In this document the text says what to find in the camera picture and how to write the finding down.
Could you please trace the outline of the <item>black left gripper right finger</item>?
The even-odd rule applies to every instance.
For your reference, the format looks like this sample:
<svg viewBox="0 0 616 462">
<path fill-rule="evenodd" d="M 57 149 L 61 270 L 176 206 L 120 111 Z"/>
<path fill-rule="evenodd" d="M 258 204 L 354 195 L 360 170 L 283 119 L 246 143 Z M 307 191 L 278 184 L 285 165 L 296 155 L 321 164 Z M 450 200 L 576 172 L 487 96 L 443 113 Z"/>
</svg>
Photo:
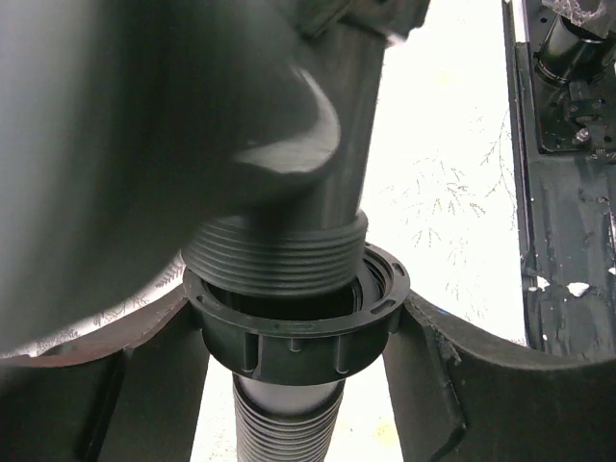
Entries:
<svg viewBox="0 0 616 462">
<path fill-rule="evenodd" d="M 520 346 L 410 294 L 383 353 L 406 461 L 612 461 L 615 362 Z"/>
</svg>

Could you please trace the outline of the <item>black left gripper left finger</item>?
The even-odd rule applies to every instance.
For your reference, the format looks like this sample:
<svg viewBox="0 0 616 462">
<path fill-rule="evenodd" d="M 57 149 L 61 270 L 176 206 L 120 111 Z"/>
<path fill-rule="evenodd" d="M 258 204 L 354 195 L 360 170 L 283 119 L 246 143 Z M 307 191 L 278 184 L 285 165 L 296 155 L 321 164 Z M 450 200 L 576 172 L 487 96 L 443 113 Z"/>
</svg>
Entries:
<svg viewBox="0 0 616 462">
<path fill-rule="evenodd" d="M 181 288 L 1 361 L 4 461 L 188 461 L 209 354 Z"/>
</svg>

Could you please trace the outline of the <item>grey tee pipe fitting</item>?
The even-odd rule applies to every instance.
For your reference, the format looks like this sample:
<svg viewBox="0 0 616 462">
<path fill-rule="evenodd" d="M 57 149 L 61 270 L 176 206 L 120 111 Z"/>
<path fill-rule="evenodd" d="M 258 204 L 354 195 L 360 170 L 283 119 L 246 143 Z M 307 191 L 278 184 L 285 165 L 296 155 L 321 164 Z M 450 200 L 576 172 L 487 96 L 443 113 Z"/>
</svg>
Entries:
<svg viewBox="0 0 616 462">
<path fill-rule="evenodd" d="M 361 190 L 425 1 L 5 1 L 1 348 L 111 308 L 210 218 Z"/>
</svg>

